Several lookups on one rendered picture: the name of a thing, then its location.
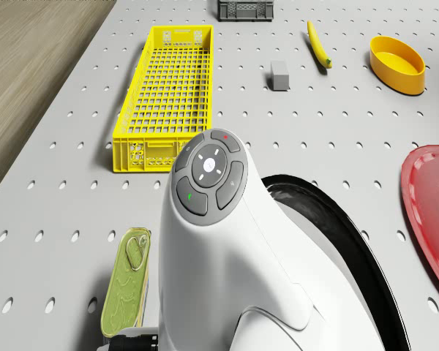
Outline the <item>banana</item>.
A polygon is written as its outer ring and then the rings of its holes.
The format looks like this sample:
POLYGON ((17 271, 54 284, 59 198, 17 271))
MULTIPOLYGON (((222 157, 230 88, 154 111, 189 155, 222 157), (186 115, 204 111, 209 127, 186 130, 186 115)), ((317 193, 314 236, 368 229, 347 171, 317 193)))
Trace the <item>banana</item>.
POLYGON ((310 44, 312 46, 312 50, 313 50, 318 62, 325 69, 331 69, 332 68, 332 60, 329 57, 329 55, 325 52, 325 50, 323 49, 323 46, 320 42, 317 31, 316 31, 313 23, 310 20, 307 21, 307 31, 308 31, 309 41, 310 41, 310 44))

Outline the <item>yellow bowl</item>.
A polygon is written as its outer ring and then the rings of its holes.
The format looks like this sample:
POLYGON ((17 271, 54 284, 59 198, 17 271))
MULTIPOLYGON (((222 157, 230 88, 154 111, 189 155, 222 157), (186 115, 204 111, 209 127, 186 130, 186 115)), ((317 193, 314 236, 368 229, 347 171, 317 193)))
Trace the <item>yellow bowl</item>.
POLYGON ((424 92, 426 64, 411 46, 393 37, 376 36, 369 47, 372 71, 387 86, 407 95, 424 92))

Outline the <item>red plate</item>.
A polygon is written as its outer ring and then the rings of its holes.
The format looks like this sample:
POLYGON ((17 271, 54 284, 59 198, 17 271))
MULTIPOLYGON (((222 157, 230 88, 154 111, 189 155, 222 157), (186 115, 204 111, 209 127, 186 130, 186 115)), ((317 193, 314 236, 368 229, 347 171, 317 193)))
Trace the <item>red plate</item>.
POLYGON ((401 190, 416 239, 439 280, 439 145, 422 146, 407 155, 401 190))

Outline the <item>green flat-sided can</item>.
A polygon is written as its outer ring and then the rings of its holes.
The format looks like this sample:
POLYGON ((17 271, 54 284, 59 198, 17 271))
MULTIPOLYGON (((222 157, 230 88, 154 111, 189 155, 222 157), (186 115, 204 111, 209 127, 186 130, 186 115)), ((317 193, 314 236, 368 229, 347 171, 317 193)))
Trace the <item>green flat-sided can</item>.
POLYGON ((144 227, 129 229, 119 242, 100 321, 106 338, 143 325, 150 246, 151 232, 144 227))

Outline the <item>yellow basket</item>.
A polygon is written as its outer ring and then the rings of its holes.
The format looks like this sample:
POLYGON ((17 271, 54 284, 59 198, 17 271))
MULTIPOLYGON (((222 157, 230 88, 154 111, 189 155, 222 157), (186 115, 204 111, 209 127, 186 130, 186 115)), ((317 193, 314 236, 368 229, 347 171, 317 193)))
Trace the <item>yellow basket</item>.
POLYGON ((113 171, 168 172, 211 128, 213 27, 153 26, 113 131, 113 171))

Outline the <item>grey cube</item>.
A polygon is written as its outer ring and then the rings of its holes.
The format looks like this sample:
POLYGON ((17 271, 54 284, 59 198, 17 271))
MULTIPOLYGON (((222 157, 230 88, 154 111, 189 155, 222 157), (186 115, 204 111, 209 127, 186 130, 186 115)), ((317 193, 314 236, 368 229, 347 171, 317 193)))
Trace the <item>grey cube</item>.
POLYGON ((287 91, 289 86, 289 71, 284 61, 271 62, 271 88, 273 91, 287 91))

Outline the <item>dark grey basket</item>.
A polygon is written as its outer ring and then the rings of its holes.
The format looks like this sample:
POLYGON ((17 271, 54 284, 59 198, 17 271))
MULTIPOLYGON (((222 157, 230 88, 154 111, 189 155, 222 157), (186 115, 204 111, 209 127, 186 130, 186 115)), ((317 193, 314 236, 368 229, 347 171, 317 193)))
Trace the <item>dark grey basket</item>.
POLYGON ((218 0, 220 21, 272 21, 274 0, 218 0))

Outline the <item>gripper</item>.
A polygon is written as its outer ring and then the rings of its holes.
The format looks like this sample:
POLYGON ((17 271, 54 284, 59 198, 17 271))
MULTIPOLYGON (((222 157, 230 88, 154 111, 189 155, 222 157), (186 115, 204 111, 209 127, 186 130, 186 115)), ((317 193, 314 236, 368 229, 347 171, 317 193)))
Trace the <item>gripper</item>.
POLYGON ((102 346, 102 351, 158 351, 158 327, 125 328, 102 346))

